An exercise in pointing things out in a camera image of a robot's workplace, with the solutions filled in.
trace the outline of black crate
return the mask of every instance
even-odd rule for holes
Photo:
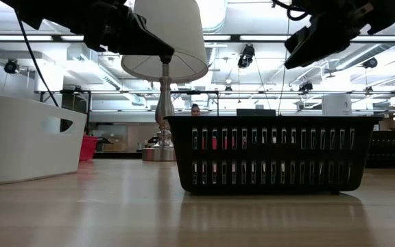
[[[366,167],[395,167],[395,131],[374,131],[371,142]]]
[[[194,193],[352,191],[376,117],[167,117]]]

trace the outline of trash can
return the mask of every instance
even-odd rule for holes
[[[90,137],[87,135],[83,136],[79,161],[89,161],[93,159],[98,140],[99,139],[97,137]]]

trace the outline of security camera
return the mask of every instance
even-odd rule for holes
[[[300,84],[299,92],[308,92],[313,90],[312,82],[304,82]]]
[[[376,58],[371,58],[371,59],[363,62],[362,67],[364,67],[365,69],[368,69],[368,68],[373,69],[373,68],[377,67],[377,64],[378,64],[377,63],[377,59]]]
[[[21,68],[18,64],[18,60],[16,59],[9,59],[4,66],[4,71],[10,75],[16,75],[20,70]]]
[[[239,62],[237,63],[237,66],[239,69],[246,69],[248,68],[252,61],[253,57],[255,56],[255,49],[253,45],[245,45],[245,49],[240,54],[240,59]]]

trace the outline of basket slot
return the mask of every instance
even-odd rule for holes
[[[212,137],[213,137],[213,144],[212,144],[213,150],[217,150],[217,129],[216,128],[213,128]]]
[[[280,168],[281,168],[281,170],[280,170],[280,183],[282,185],[284,185],[285,182],[286,182],[286,162],[285,161],[281,161]]]
[[[231,162],[231,183],[236,184],[237,182],[237,161]]]
[[[213,161],[212,171],[213,171],[213,179],[211,182],[215,185],[217,183],[217,162],[216,161]]]
[[[335,175],[335,163],[330,161],[328,162],[328,183],[333,184],[333,176]]]
[[[355,129],[351,128],[350,129],[350,150],[353,150],[355,148]]]
[[[310,148],[312,150],[316,149],[316,130],[312,129],[310,131]]]
[[[296,144],[296,128],[292,128],[291,131],[291,143]]]
[[[310,162],[309,171],[309,183],[312,185],[315,183],[315,161]]]
[[[325,150],[326,149],[326,130],[325,129],[321,129],[321,150]]]
[[[301,149],[306,149],[307,131],[306,128],[301,129]]]
[[[344,162],[339,162],[339,167],[337,169],[337,183],[342,184],[344,181]]]
[[[206,185],[207,183],[207,165],[206,165],[206,161],[202,161],[202,184]]]
[[[237,149],[237,128],[232,129],[232,149]]]
[[[253,185],[255,185],[256,183],[256,169],[257,169],[256,161],[251,161],[251,184]]]
[[[241,184],[246,184],[246,161],[241,162]]]
[[[222,184],[226,185],[226,161],[222,161]]]
[[[346,130],[341,129],[339,131],[339,149],[343,150],[346,146]]]
[[[347,177],[347,183],[350,184],[350,179],[351,179],[351,169],[353,167],[353,164],[350,162],[348,164],[348,177]]]
[[[305,165],[304,161],[301,161],[300,162],[300,184],[304,184],[304,176],[306,174],[305,169],[306,169],[306,165]]]
[[[286,128],[281,129],[281,143],[286,144],[287,143],[287,130]]]
[[[324,161],[320,161],[320,168],[318,170],[320,185],[324,184]]]
[[[194,150],[197,150],[198,149],[198,129],[197,128],[193,128],[192,129],[192,131],[191,131],[191,145],[192,145],[192,148],[194,149]]]
[[[276,162],[271,161],[271,183],[275,184],[275,177],[276,177]]]
[[[245,150],[248,148],[248,129],[241,129],[241,149]]]
[[[293,185],[295,183],[295,161],[291,161],[291,185]]]
[[[228,149],[228,129],[222,128],[222,149]]]
[[[193,161],[191,169],[193,171],[193,184],[196,185],[198,183],[198,162],[197,161]]]
[[[336,130],[333,128],[330,130],[330,149],[334,150],[336,146]]]
[[[257,132],[257,128],[252,128],[252,143],[253,144],[257,144],[257,141],[258,141],[258,136],[257,136],[257,134],[258,134],[258,132]]]
[[[266,184],[266,161],[261,161],[261,184]]]
[[[202,149],[204,149],[204,150],[208,149],[208,129],[207,128],[202,129]]]
[[[261,143],[267,143],[267,128],[261,129]]]
[[[277,143],[277,129],[272,128],[272,143]]]

